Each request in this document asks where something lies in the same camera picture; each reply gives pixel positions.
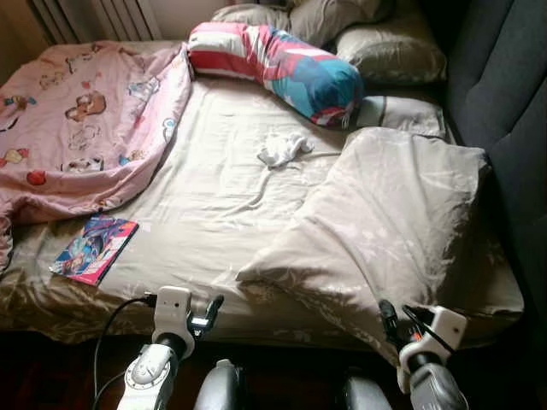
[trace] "beige pillow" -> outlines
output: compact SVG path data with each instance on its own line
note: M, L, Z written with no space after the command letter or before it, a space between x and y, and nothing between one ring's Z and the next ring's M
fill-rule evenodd
M415 0L397 0L388 20L352 26L336 39L337 57L379 84L424 84L446 78L446 58Z
M291 34L315 47L322 47L356 23L384 19L393 0L308 0L289 14Z
M292 9L294 7L298 7L298 6L301 6L302 4L308 2L309 0L289 0L287 2L287 6L289 7L289 9Z
M482 149L363 128L291 223L238 280L266 280L370 344L391 363L378 300L436 305L489 167Z
M211 21L244 23L249 26L269 25L289 31L289 17L283 9L261 6L260 4L236 4L216 10Z
M356 126L384 126L448 142L443 109L415 98L364 97L356 117Z

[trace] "magazine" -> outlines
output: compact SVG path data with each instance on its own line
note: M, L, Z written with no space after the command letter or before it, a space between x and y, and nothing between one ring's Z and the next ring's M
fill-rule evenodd
M137 228L138 224L130 220L92 216L50 266L50 271L97 285Z

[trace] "white plastic part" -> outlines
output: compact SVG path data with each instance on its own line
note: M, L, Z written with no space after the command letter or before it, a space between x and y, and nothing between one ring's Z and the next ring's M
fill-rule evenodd
M190 314L191 292L176 286L163 286L157 292L156 310L154 312L155 329L152 342L155 343L162 333L173 333L182 338L186 349L182 359L194 351L196 342L188 330L186 321Z
M117 410L164 408L173 391L177 360L168 346L151 344L126 370L126 388Z
M462 341L468 320L465 316L442 306L430 307L429 310L434 314L433 322L430 325L432 331L456 350ZM397 381L403 393L409 392L409 359L415 354L424 352L436 354L443 365L446 365L446 361L450 357L450 352L429 333L426 333L418 342L404 346L399 352L401 368L397 369Z

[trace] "black cable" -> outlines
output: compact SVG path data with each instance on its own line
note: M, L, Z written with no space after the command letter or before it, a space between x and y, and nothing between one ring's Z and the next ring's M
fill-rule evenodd
M110 387L111 384L114 384L116 381L118 381L120 378L123 378L123 376L126 374L125 371L123 371L120 374L117 374L113 378L111 378L108 382L104 384L104 386L99 390L99 392L95 395L95 400L93 401L93 406L91 407L91 410L97 410L99 408L99 401L101 400L101 396L106 391L108 387Z
M416 316L416 314L412 311L412 308L409 305L403 305L403 312L406 313L407 316L409 316L410 320L412 320L414 323L416 323L422 331L425 331L431 335L433 339L435 339L437 342L441 344L446 350L450 352L450 354L454 354L455 350L443 340L441 336L439 336L437 333L435 333L431 327L426 325L423 321Z
M95 354L93 355L93 397L97 397L97 358L99 356L99 347L101 346L101 341L103 340L103 337L106 336L107 331L109 331L110 325L112 325L112 322L114 321L117 314L123 309L125 306L130 305L131 303L135 302L142 302L142 303L148 303L149 297L137 297L134 299L129 299L128 301L123 302L119 307L116 308L116 310L110 315L109 321L106 322L106 326L104 326L103 333L101 333L101 336L97 339L97 344L95 345Z

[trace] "crumpled sheet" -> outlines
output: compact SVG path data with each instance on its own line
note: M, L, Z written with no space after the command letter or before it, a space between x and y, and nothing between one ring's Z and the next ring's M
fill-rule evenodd
M0 272L13 224L116 208L150 182L191 91L186 45L59 45L0 88Z

